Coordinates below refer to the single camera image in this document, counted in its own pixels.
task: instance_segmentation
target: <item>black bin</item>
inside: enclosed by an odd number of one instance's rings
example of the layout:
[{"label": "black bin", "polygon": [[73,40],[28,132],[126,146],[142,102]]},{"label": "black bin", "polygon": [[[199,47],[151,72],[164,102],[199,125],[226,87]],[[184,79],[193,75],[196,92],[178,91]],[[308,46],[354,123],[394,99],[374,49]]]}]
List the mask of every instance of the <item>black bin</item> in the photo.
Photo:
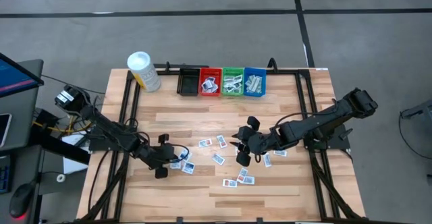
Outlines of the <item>black bin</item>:
[{"label": "black bin", "polygon": [[197,96],[200,69],[180,69],[177,93],[182,96]]}]

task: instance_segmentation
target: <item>computer monitor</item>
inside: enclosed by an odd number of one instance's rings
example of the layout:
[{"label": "computer monitor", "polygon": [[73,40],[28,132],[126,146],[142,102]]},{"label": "computer monitor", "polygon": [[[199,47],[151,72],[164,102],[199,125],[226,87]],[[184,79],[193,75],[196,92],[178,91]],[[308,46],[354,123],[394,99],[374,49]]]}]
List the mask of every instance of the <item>computer monitor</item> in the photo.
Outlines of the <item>computer monitor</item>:
[{"label": "computer monitor", "polygon": [[0,98],[42,85],[40,78],[0,53]]}]

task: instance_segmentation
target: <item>concrete floor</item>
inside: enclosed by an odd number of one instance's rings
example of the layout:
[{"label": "concrete floor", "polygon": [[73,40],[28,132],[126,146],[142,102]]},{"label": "concrete floor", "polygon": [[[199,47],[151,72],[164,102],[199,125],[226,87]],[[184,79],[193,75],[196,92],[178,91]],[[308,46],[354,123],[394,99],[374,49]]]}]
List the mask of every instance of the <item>concrete floor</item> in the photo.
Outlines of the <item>concrete floor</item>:
[{"label": "concrete floor", "polygon": [[[303,9],[431,8],[432,0],[301,0]],[[0,0],[0,13],[295,9],[294,0]],[[432,13],[305,15],[317,67],[328,67],[336,95],[354,87],[378,102],[376,114],[347,123],[354,168],[369,218],[432,223],[432,163],[413,154],[398,132],[399,111],[432,99]],[[105,90],[111,68],[125,67],[134,51],[156,63],[305,67],[296,15],[134,18],[1,18],[1,52],[16,61],[41,58],[43,73]],[[45,80],[37,106],[60,117],[53,104],[63,85]],[[411,145],[432,156],[422,117],[403,121]],[[48,163],[58,163],[47,156]],[[71,221],[76,188],[44,196],[41,217]],[[62,201],[69,208],[59,209]]]}]

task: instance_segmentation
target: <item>green bin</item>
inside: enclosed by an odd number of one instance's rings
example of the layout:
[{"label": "green bin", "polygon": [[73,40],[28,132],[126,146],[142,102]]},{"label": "green bin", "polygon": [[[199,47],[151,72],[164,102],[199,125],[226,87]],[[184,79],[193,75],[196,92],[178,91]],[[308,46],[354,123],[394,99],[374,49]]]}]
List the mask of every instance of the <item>green bin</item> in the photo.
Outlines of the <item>green bin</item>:
[{"label": "green bin", "polygon": [[[230,67],[227,67],[227,68],[223,68],[222,69],[222,83],[221,83],[222,90],[221,91],[222,91],[223,95],[227,95],[227,96],[242,96],[243,95],[243,87],[244,87],[244,83],[243,83],[243,80],[244,80],[243,71],[244,71],[244,68],[230,68]],[[235,76],[239,76],[239,75],[243,76],[243,79],[241,81],[242,85],[240,87],[240,92],[228,92],[227,89],[223,87],[224,82],[225,82],[225,77],[226,76],[234,76],[235,77]]]}]

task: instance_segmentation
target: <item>wood plank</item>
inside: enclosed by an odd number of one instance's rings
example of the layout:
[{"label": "wood plank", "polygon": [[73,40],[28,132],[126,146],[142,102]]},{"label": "wood plank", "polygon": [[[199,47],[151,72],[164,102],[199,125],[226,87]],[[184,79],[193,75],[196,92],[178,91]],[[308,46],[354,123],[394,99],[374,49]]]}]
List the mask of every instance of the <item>wood plank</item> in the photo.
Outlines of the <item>wood plank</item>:
[{"label": "wood plank", "polygon": [[[119,116],[126,75],[126,69],[111,71],[102,113],[113,121]],[[318,108],[322,110],[332,106],[335,95],[329,72],[311,69],[310,76]],[[302,141],[288,149],[287,157],[275,156],[271,152],[272,167],[266,168],[263,163],[252,160],[248,174],[255,176],[254,186],[221,186],[225,178],[236,179],[241,166],[236,162],[235,148],[229,145],[220,149],[216,136],[223,134],[227,142],[234,141],[231,135],[246,125],[251,115],[260,120],[260,130],[267,133],[280,117],[299,112],[294,76],[268,76],[267,94],[262,98],[182,97],[176,93],[177,76],[161,76],[161,79],[158,91],[140,93],[136,116],[138,129],[150,135],[151,145],[158,145],[158,135],[170,134],[170,142],[190,149],[191,162],[195,163],[196,169],[193,175],[170,169],[168,178],[155,179],[154,171],[150,171],[142,161],[131,158],[120,221],[173,222],[179,216],[184,217],[185,221],[197,223],[255,221],[257,217],[268,221],[319,220],[311,164]],[[302,80],[302,83],[306,106],[310,110],[305,81]],[[129,96],[126,118],[129,117],[132,97],[133,93]],[[286,120],[300,119],[301,115],[296,115]],[[213,145],[199,148],[198,141],[207,138],[212,139]],[[176,154],[181,151],[180,147],[175,149]],[[223,166],[211,159],[215,153],[225,158]],[[328,150],[327,153],[335,187],[354,211],[364,215],[350,159],[338,150]],[[96,152],[90,159],[77,218],[87,212],[90,187],[102,154]],[[93,204],[105,189],[110,159],[108,154],[102,164],[94,187]],[[330,215],[329,197],[324,187],[323,192]],[[109,217],[112,217],[115,198],[111,199],[109,207]]]}]

